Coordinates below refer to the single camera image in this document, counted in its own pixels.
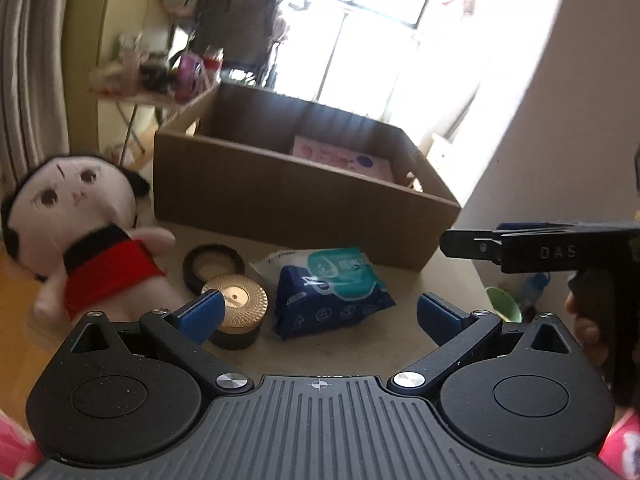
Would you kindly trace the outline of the person's right hand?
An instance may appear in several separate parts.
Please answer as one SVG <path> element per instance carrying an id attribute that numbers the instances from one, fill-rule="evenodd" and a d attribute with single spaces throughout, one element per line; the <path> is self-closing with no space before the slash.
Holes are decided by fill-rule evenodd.
<path id="1" fill-rule="evenodd" d="M 611 275 L 605 270 L 577 271 L 567 286 L 570 293 L 565 309 L 573 317 L 574 335 L 591 364 L 610 382 L 606 362 L 610 356 L 608 330 L 615 300 Z"/>

